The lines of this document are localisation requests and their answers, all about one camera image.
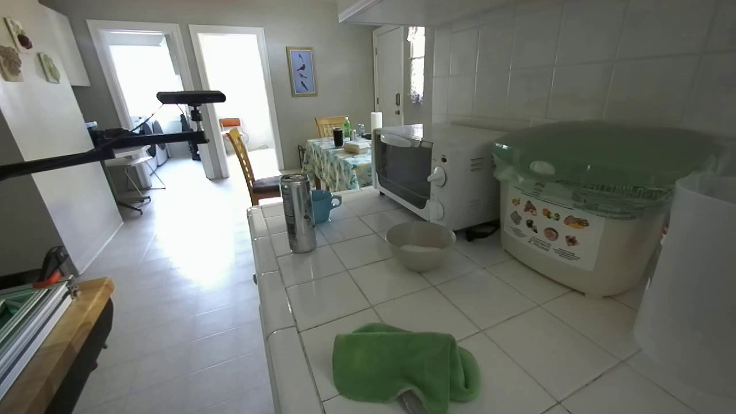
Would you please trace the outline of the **teal ceramic mug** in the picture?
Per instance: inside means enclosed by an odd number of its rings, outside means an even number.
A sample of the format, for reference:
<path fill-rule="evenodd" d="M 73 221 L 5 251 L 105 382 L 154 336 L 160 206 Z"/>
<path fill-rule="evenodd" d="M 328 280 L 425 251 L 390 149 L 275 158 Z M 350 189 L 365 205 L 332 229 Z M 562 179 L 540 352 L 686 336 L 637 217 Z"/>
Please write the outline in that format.
<path fill-rule="evenodd" d="M 328 221 L 328 214 L 343 205 L 340 196 L 333 196 L 328 190 L 313 190 L 311 194 L 313 201 L 313 222 L 323 225 Z"/>

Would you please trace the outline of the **table with floral cloth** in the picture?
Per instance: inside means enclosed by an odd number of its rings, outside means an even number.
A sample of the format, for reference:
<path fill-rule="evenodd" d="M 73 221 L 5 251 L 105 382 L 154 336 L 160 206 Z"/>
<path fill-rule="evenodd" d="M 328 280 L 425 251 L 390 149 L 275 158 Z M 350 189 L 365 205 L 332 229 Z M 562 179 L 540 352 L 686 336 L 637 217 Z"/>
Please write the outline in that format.
<path fill-rule="evenodd" d="M 332 137 L 308 137 L 302 153 L 302 167 L 317 189 L 351 190 L 372 184 L 370 142 L 346 140 L 340 148 Z"/>

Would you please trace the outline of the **white ceramic bowl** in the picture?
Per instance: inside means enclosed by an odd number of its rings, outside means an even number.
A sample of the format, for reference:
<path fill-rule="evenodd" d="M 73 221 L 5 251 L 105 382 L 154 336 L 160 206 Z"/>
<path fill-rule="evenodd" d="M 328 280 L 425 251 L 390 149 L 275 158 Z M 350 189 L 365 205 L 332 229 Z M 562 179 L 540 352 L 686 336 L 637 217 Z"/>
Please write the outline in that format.
<path fill-rule="evenodd" d="M 446 261 L 455 233 L 427 221 L 407 221 L 389 227 L 387 241 L 404 270 L 423 273 Z"/>

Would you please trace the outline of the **white toaster oven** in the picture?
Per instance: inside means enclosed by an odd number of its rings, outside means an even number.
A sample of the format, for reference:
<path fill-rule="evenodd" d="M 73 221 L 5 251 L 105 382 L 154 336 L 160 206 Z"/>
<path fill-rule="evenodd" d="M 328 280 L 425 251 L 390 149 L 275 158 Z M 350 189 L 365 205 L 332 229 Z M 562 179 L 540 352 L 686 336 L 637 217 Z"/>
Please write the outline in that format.
<path fill-rule="evenodd" d="M 497 128 L 384 126 L 372 137 L 372 184 L 418 219 L 466 229 L 500 219 Z"/>

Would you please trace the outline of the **wooden dining chair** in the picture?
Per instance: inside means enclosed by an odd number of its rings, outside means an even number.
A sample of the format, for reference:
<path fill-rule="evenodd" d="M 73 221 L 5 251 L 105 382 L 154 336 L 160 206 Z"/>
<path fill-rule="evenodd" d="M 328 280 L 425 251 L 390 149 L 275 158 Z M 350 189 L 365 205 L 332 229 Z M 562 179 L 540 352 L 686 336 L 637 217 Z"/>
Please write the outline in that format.
<path fill-rule="evenodd" d="M 241 134 L 238 128 L 229 128 L 226 137 L 229 140 L 240 158 L 250 203 L 261 205 L 264 198 L 279 198 L 281 196 L 279 176 L 264 176 L 264 179 L 255 176 Z"/>

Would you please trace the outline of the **green cloth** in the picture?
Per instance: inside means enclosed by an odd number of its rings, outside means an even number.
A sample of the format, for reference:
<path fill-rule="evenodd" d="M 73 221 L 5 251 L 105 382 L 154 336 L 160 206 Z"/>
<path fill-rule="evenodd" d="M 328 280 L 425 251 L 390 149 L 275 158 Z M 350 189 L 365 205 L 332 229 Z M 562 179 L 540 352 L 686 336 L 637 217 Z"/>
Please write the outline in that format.
<path fill-rule="evenodd" d="M 332 378 L 340 395 L 358 403 L 415 393 L 425 414 L 449 414 L 450 403 L 470 403 L 481 388 L 477 357 L 450 333 L 382 321 L 333 339 Z"/>

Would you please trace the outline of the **green lidded food steamer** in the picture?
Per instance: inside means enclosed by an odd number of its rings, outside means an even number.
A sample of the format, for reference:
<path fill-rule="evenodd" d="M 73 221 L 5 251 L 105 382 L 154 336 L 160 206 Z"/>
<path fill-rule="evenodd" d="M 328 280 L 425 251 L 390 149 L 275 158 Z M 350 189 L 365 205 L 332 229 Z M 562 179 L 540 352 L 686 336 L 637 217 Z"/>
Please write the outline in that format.
<path fill-rule="evenodd" d="M 633 289 L 668 225 L 675 187 L 717 173 L 708 134 L 615 121 L 551 121 L 494 142 L 502 248 L 591 296 Z"/>

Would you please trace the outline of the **white refrigerator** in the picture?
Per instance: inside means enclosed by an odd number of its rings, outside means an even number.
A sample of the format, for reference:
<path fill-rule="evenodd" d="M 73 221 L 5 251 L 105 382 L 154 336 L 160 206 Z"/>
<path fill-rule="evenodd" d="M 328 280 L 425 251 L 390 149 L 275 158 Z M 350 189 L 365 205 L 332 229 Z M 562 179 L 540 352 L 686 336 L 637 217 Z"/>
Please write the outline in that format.
<path fill-rule="evenodd" d="M 0 0 L 0 163 L 75 153 L 93 148 L 72 89 L 60 18 L 39 0 Z M 36 270 L 65 245 L 86 271 L 123 227 L 98 163 L 0 181 L 0 271 Z"/>

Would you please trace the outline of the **white cylindrical container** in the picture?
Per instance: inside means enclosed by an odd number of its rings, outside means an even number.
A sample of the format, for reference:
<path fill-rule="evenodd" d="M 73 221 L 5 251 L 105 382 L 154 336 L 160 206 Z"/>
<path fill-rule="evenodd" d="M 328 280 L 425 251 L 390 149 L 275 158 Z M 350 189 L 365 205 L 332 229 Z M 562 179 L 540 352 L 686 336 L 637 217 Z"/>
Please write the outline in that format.
<path fill-rule="evenodd" d="M 677 181 L 670 227 L 634 321 L 658 367 L 710 395 L 736 395 L 736 176 Z"/>

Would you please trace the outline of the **stack of books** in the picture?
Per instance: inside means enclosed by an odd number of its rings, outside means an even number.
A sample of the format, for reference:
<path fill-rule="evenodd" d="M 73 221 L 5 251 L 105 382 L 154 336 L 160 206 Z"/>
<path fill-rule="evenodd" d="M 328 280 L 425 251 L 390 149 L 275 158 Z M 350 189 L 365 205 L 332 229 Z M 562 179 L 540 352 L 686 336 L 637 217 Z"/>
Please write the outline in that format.
<path fill-rule="evenodd" d="M 18 284 L 0 293 L 0 401 L 17 383 L 72 303 L 67 283 Z"/>

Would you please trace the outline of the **wooden side table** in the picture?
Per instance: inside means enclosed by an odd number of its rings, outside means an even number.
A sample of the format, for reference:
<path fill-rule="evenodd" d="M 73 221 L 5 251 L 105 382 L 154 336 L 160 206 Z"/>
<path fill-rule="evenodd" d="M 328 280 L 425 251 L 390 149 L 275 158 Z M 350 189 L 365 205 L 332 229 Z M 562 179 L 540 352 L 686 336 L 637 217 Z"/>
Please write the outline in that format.
<path fill-rule="evenodd" d="M 73 284 L 75 294 L 0 401 L 0 414 L 73 414 L 113 329 L 111 278 Z"/>

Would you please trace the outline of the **framed wall picture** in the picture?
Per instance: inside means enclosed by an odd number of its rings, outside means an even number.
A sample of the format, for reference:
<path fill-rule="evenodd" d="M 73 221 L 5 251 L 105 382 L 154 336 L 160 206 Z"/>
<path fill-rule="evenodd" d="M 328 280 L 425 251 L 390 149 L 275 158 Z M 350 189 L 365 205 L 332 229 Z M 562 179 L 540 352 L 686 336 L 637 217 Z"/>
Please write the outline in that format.
<path fill-rule="evenodd" d="M 316 77 L 316 53 L 307 46 L 287 48 L 289 80 L 294 97 L 316 97 L 317 77 Z"/>

